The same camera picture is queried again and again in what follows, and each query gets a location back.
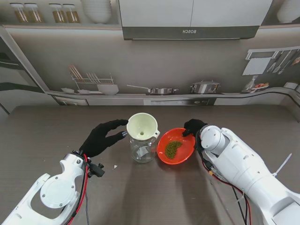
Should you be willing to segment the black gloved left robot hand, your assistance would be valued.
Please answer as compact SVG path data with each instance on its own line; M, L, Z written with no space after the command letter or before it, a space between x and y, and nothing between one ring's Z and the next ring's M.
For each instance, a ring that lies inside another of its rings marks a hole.
M108 132L115 130L120 126L125 126L127 123L128 120L112 120L97 125L92 129L90 135L79 148L79 152L90 158L101 154L105 149L111 147L127 136L127 131L121 131L115 135L106 136Z

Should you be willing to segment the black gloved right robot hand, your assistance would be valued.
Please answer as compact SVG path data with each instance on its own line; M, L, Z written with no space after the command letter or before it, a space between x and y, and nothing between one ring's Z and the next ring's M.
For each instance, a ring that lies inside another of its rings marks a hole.
M185 131L182 133L183 137L188 135L193 135L196 137L198 131L205 127L207 123L204 123L202 120L191 119L184 124Z

